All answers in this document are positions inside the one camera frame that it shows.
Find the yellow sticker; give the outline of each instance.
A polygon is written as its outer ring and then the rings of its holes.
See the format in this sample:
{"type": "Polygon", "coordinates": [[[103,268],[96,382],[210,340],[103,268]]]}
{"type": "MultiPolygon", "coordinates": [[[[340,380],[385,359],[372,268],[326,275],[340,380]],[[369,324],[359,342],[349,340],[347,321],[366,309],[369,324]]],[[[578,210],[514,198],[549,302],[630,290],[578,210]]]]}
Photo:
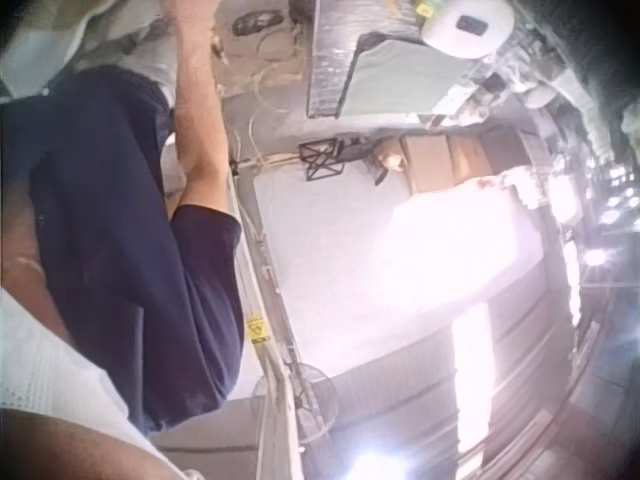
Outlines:
{"type": "Polygon", "coordinates": [[[428,3],[421,3],[420,5],[416,5],[416,12],[418,13],[418,15],[422,15],[426,18],[431,18],[434,14],[433,5],[430,5],[428,3]]]}
{"type": "Polygon", "coordinates": [[[265,322],[260,315],[254,313],[249,317],[249,320],[247,320],[247,330],[249,330],[251,343],[253,343],[254,345],[258,345],[260,343],[268,342],[269,340],[271,340],[267,322],[265,322]]]}

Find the bright light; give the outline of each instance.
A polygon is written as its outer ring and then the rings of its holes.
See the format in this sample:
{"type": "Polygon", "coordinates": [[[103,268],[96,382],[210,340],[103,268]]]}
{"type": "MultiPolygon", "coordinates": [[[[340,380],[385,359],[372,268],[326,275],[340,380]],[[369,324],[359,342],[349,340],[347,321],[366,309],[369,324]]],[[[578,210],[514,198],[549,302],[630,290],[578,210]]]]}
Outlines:
{"type": "Polygon", "coordinates": [[[615,223],[620,218],[620,212],[617,210],[608,210],[602,214],[600,217],[600,223],[604,223],[606,225],[611,225],[615,223]]]}
{"type": "MultiPolygon", "coordinates": [[[[495,388],[495,359],[487,304],[470,308],[453,322],[458,406],[458,453],[463,454],[489,434],[491,403],[495,388]]],[[[482,465],[482,454],[461,466],[456,478],[482,465]]]]}
{"type": "Polygon", "coordinates": [[[578,196],[568,176],[559,175],[549,179],[549,200],[558,222],[567,223],[578,215],[578,196]]]}
{"type": "Polygon", "coordinates": [[[381,237],[380,292],[399,309],[435,308],[473,295],[518,260],[508,192],[462,185],[397,207],[381,237]]]}
{"type": "Polygon", "coordinates": [[[607,207],[617,207],[618,205],[620,205],[620,202],[622,202],[622,199],[620,197],[611,197],[607,202],[607,207]]]}
{"type": "Polygon", "coordinates": [[[611,178],[624,177],[626,173],[627,173],[627,170],[622,165],[619,165],[609,170],[609,175],[611,175],[611,178]]]}
{"type": "Polygon", "coordinates": [[[567,280],[570,288],[569,311],[571,312],[571,323],[574,327],[577,327],[582,318],[582,298],[580,297],[580,261],[578,260],[578,248],[575,242],[570,241],[565,244],[563,255],[567,266],[567,280]]]}
{"type": "Polygon", "coordinates": [[[405,480],[407,465],[401,460],[375,453],[362,455],[345,480],[405,480]]]}
{"type": "Polygon", "coordinates": [[[607,261],[607,252],[601,249],[589,250],[584,254],[584,262],[590,267],[599,267],[607,261]]]}

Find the person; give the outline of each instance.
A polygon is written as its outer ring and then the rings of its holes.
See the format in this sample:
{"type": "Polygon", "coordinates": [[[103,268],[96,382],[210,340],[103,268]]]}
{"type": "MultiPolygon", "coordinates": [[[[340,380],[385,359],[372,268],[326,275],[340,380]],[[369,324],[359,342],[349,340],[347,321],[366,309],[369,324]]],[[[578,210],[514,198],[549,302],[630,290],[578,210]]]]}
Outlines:
{"type": "Polygon", "coordinates": [[[241,227],[227,212],[210,63],[217,4],[172,0],[170,30],[2,108],[3,205],[26,192],[37,238],[37,252],[5,242],[5,288],[108,373],[144,434],[220,408],[239,374],[241,227]],[[160,154],[173,107],[187,181],[169,220],[160,154]],[[30,302],[38,276],[50,299],[30,302]]]}

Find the light fixture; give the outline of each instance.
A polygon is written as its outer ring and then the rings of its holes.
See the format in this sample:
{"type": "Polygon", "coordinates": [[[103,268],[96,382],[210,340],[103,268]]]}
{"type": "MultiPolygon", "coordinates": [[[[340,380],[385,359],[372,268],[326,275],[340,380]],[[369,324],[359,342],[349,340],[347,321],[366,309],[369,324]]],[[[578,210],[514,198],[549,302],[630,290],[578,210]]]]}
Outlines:
{"type": "Polygon", "coordinates": [[[607,252],[602,249],[589,250],[584,254],[584,263],[590,267],[599,267],[607,261],[607,252]]]}
{"type": "Polygon", "coordinates": [[[615,223],[620,218],[620,212],[617,210],[607,210],[600,217],[600,223],[604,223],[605,225],[611,225],[615,223]]]}
{"type": "Polygon", "coordinates": [[[620,202],[622,202],[622,199],[620,197],[611,197],[607,202],[607,207],[617,207],[618,205],[620,205],[620,202]]]}
{"type": "Polygon", "coordinates": [[[618,165],[617,167],[614,167],[611,170],[609,170],[609,175],[611,176],[611,178],[624,177],[626,173],[627,173],[627,170],[622,165],[618,165]]]}
{"type": "Polygon", "coordinates": [[[362,455],[356,460],[345,480],[405,480],[407,465],[394,457],[376,453],[362,455]]]}
{"type": "Polygon", "coordinates": [[[549,201],[551,211],[560,223],[568,223],[578,215],[580,207],[576,190],[566,175],[549,179],[549,201]]]}

